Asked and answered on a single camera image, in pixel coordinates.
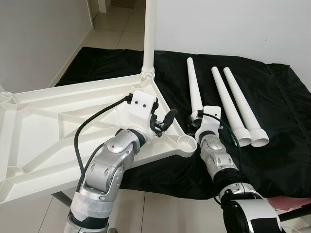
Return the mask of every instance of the white plastic pipe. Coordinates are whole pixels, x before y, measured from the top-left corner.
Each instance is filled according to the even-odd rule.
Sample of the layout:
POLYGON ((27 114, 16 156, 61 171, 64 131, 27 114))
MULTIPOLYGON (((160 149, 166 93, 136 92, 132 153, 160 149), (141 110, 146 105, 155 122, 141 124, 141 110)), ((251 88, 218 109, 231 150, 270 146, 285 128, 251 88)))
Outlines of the white plastic pipe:
POLYGON ((260 127, 252 109, 248 105, 248 102, 243 95, 243 92, 241 91, 236 80, 234 79, 231 70, 226 67, 224 68, 224 73, 231 88, 235 102, 237 103, 239 111, 242 115, 246 128, 249 130, 252 136, 252 146, 262 147, 264 145, 267 145, 269 143, 269 137, 265 130, 260 127))
POLYGON ((251 135, 244 127, 217 67, 212 68, 212 74, 234 135, 241 147, 249 145, 252 142, 251 135))
POLYGON ((146 79, 155 78, 154 56, 156 38, 156 0, 146 1, 144 63, 141 76, 146 79))
POLYGON ((198 110, 203 110, 203 105, 199 91, 198 81, 196 79, 196 74, 194 70, 193 59, 191 57, 187 59, 187 65, 188 65, 191 108, 192 112, 194 113, 197 112, 198 110))

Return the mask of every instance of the baseboard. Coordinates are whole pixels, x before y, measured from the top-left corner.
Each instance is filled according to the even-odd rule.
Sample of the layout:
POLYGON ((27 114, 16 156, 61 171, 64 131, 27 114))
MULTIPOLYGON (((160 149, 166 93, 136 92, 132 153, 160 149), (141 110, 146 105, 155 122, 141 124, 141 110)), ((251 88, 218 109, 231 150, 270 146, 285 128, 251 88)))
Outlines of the baseboard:
POLYGON ((62 66, 62 68, 58 71, 56 76, 53 78, 52 82, 49 84, 48 88, 50 87, 55 87, 55 85, 58 83, 58 81, 61 79, 61 77, 64 75, 66 72, 67 68, 75 58, 75 56, 78 54, 80 49, 83 47, 83 44, 86 42, 87 37, 94 31, 94 28, 91 28, 89 32, 85 35, 85 37, 81 40, 80 44, 78 47, 73 51, 71 56, 68 58, 68 60, 65 62, 65 64, 62 66))

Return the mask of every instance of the white pvc tube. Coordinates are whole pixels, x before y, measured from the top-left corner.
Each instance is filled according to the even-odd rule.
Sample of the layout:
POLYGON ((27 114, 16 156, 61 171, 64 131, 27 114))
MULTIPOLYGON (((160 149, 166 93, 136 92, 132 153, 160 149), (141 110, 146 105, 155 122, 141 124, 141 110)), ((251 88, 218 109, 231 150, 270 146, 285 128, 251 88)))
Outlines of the white pvc tube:
POLYGON ((252 142, 251 135, 244 127, 217 67, 212 68, 212 74, 234 135, 241 147, 249 145, 252 142))
POLYGON ((252 136, 252 146, 262 147, 264 145, 267 145, 269 143, 269 137, 265 130, 260 127, 252 109, 248 105, 248 102, 244 97, 243 92, 241 91, 236 80, 234 79, 230 69, 228 67, 224 68, 224 73, 239 108, 239 111, 242 115, 246 128, 249 130, 252 136))
POLYGON ((187 65, 188 65, 191 108, 192 112, 196 112, 198 110, 203 110, 203 105, 199 91, 198 81, 195 75, 193 59, 191 57, 187 59, 187 65))
POLYGON ((155 77, 156 0, 146 1, 145 18, 144 63, 141 68, 141 76, 153 79, 155 77))

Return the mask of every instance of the black fabric sheet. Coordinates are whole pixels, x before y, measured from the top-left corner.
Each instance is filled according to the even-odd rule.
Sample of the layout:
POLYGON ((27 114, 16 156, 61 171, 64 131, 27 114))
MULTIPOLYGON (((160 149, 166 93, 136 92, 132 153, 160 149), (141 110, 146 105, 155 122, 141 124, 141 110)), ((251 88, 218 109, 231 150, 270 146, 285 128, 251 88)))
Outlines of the black fabric sheet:
MULTIPOLYGON (((230 67, 261 127, 268 145, 242 147, 242 172, 265 197, 311 196, 311 94, 289 66, 267 65, 234 56, 155 52, 155 83, 187 133, 191 114, 187 58, 194 61, 203 105, 222 107, 211 73, 217 66, 228 88, 224 67, 230 67)), ((142 51, 82 48, 57 84, 67 85, 138 74, 142 51)), ((238 165, 236 147, 226 130, 220 138, 238 165)), ((121 188, 157 192, 175 197, 208 199, 214 185, 200 149, 190 158, 178 155, 126 171, 121 188)))

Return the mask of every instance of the metal stand leg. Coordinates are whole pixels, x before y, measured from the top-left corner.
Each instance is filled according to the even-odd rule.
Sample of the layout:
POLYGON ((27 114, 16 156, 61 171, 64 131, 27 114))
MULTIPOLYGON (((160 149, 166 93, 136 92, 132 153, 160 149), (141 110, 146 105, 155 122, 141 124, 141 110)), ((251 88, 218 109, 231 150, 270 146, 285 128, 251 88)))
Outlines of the metal stand leg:
POLYGON ((280 214, 279 218, 280 218, 280 221, 283 222, 283 221, 290 220, 293 218, 309 215, 310 213, 311 213, 311 204, 307 204, 307 205, 302 206, 299 209, 280 214))
POLYGON ((70 208, 72 200, 65 193, 53 193, 52 196, 70 208))

